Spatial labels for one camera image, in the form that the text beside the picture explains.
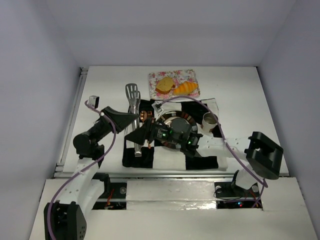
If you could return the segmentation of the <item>bread slice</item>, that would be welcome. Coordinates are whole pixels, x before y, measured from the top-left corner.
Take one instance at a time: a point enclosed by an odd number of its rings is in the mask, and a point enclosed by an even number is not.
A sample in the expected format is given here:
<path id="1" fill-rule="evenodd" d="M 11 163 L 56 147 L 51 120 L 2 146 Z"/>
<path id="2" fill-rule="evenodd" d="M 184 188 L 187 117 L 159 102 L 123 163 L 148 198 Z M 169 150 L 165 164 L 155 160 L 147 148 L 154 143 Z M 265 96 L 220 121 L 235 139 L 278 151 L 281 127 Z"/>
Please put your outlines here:
<path id="1" fill-rule="evenodd" d="M 166 95 L 169 94 L 172 89 L 176 87 L 176 84 L 171 77 L 164 77 L 161 79 L 155 87 L 155 91 L 159 94 Z"/>

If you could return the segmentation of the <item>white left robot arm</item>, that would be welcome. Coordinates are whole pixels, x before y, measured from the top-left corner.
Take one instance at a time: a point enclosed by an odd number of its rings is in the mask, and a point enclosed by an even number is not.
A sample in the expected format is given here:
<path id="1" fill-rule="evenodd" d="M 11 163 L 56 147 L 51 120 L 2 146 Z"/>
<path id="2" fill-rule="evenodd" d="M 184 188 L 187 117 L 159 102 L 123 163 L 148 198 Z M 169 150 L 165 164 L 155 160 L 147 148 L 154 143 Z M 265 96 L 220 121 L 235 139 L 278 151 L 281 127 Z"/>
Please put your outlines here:
<path id="1" fill-rule="evenodd" d="M 59 188 L 44 208 L 44 236 L 47 240 L 83 240 L 87 220 L 98 198 L 108 188 L 108 174 L 98 174 L 109 152 L 99 141 L 116 135 L 133 123 L 138 115 L 118 112 L 107 106 L 88 130 L 76 135 L 73 146 L 78 161 L 73 175 Z"/>

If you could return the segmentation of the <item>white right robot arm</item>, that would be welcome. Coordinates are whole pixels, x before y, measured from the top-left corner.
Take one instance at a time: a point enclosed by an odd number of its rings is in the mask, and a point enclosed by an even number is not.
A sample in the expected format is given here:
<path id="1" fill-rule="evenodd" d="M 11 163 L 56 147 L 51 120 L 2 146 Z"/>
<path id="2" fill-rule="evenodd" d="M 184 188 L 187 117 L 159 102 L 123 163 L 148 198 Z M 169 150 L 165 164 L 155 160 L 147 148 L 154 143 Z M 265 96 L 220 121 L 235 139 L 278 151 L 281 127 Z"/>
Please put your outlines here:
<path id="1" fill-rule="evenodd" d="M 243 138 L 214 137 L 194 132 L 192 125 L 180 117 L 169 125 L 148 119 L 124 138 L 138 145 L 155 140 L 179 145 L 179 150 L 190 158 L 233 157 L 242 166 L 234 174 L 233 183 L 245 190 L 255 183 L 265 186 L 266 180 L 277 180 L 284 153 L 280 145 L 259 131 Z"/>

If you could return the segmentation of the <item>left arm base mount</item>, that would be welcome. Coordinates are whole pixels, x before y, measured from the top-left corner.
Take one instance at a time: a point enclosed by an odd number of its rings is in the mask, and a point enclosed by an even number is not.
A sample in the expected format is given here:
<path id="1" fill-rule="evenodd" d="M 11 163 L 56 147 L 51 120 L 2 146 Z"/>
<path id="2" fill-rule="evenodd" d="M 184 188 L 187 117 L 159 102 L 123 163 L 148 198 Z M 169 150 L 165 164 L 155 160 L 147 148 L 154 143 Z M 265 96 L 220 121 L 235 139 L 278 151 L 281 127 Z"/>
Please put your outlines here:
<path id="1" fill-rule="evenodd" d="M 93 205 L 93 210 L 126 210 L 127 183 L 111 180 L 107 173 L 96 173 L 94 180 L 104 184 L 104 192 Z"/>

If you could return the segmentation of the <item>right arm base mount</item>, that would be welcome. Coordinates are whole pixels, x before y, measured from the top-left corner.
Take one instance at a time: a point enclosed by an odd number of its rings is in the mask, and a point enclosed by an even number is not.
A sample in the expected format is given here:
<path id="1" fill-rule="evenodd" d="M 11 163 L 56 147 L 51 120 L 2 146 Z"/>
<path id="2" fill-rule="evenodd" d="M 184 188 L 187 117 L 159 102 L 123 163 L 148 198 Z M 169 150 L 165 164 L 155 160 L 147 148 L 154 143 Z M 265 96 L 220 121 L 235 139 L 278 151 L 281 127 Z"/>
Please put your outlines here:
<path id="1" fill-rule="evenodd" d="M 214 183 L 213 196 L 217 209 L 262 209 L 261 193 L 257 183 L 249 189 L 236 185 L 239 170 L 233 175 L 232 181 L 218 181 Z"/>

